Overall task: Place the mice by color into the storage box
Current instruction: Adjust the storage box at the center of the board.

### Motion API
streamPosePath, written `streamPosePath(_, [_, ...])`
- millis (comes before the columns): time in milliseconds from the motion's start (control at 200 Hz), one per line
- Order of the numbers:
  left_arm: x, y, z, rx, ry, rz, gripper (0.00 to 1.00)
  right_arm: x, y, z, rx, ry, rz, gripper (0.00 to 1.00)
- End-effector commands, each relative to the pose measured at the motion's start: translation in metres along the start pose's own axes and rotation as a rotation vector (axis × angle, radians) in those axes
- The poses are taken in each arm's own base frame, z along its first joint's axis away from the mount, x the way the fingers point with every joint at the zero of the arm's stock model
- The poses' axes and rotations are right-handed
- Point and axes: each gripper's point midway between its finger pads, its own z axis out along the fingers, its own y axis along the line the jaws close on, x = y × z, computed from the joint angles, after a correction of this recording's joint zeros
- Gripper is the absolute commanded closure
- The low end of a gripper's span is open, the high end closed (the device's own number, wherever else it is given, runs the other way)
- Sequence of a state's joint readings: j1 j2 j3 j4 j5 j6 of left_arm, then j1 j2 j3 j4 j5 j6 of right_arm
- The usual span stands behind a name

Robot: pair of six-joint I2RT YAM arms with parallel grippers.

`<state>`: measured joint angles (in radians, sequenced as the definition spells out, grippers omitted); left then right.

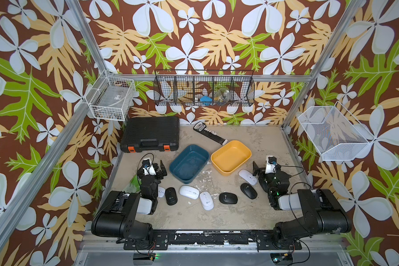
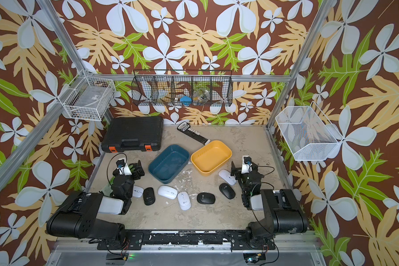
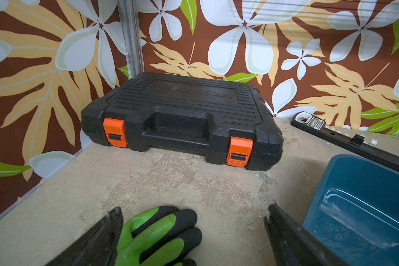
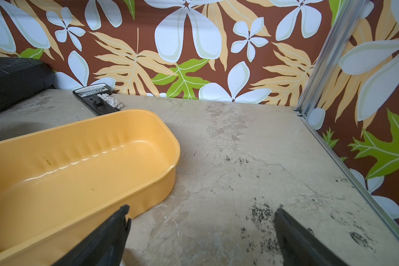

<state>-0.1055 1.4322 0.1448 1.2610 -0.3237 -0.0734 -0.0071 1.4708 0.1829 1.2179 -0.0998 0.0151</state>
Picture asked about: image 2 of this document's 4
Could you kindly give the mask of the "black mouse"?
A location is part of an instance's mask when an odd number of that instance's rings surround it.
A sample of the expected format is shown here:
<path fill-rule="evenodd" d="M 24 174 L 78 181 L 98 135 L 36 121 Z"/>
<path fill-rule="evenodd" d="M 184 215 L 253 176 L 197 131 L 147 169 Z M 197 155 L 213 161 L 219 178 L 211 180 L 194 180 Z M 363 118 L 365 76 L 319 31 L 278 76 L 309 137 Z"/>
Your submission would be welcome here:
<path fill-rule="evenodd" d="M 155 203 L 156 197 L 154 193 L 154 189 L 152 187 L 148 187 L 144 189 L 143 199 L 145 206 L 151 206 Z"/>
<path fill-rule="evenodd" d="M 213 205 L 216 201 L 214 194 L 202 192 L 197 195 L 197 202 L 202 205 Z"/>
<path fill-rule="evenodd" d="M 219 185 L 219 190 L 222 193 L 222 195 L 225 196 L 225 198 L 232 200 L 236 197 L 236 193 L 233 190 L 233 188 L 227 184 L 227 183 L 222 183 Z"/>

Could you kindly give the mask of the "yellow plastic storage box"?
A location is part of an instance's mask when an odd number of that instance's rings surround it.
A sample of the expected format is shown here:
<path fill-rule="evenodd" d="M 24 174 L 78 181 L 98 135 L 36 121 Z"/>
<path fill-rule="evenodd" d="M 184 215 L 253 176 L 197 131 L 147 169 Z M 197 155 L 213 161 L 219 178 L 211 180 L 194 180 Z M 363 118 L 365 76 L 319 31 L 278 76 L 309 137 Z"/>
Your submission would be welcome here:
<path fill-rule="evenodd" d="M 191 155 L 191 162 L 202 176 L 209 176 L 232 157 L 232 150 L 222 141 L 214 140 Z"/>

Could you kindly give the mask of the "teal plastic storage box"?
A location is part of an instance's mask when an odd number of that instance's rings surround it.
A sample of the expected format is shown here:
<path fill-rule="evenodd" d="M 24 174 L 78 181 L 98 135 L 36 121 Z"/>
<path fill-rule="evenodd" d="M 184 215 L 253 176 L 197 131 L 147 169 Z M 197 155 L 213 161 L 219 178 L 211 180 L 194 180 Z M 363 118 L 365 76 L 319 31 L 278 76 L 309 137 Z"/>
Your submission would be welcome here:
<path fill-rule="evenodd" d="M 149 173 L 162 184 L 169 184 L 188 164 L 190 153 L 173 144 L 165 148 L 148 166 Z"/>

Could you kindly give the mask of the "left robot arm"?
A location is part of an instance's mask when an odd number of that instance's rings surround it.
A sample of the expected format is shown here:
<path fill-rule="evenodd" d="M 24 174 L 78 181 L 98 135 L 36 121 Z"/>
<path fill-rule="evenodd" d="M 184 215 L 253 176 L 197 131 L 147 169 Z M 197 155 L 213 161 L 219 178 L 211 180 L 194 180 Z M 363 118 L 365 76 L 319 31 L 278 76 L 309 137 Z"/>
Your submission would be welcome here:
<path fill-rule="evenodd" d="M 140 161 L 122 159 L 113 171 L 109 196 L 102 192 L 74 192 L 46 222 L 46 233 L 56 237 L 90 238 L 124 243 L 125 226 L 98 219 L 98 214 L 126 215 L 133 198 L 134 184 L 145 175 Z"/>

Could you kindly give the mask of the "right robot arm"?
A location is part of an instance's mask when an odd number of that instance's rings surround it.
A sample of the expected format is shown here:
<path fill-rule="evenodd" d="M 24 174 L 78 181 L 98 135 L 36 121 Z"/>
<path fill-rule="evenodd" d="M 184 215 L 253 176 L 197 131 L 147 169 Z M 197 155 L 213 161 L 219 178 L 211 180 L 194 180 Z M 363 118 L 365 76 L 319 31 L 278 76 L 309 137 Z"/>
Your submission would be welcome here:
<path fill-rule="evenodd" d="M 252 198 L 257 196 L 262 201 L 264 218 L 249 223 L 246 228 L 247 239 L 253 246 L 273 238 L 276 234 L 304 233 L 308 229 L 308 222 L 301 210 L 298 200 L 290 189 L 274 192 L 262 189 L 264 175 L 259 173 L 260 166 L 253 163 L 250 157 L 242 167 L 231 163 L 231 176 L 235 178 L 241 188 L 241 199 L 245 208 L 252 211 Z"/>

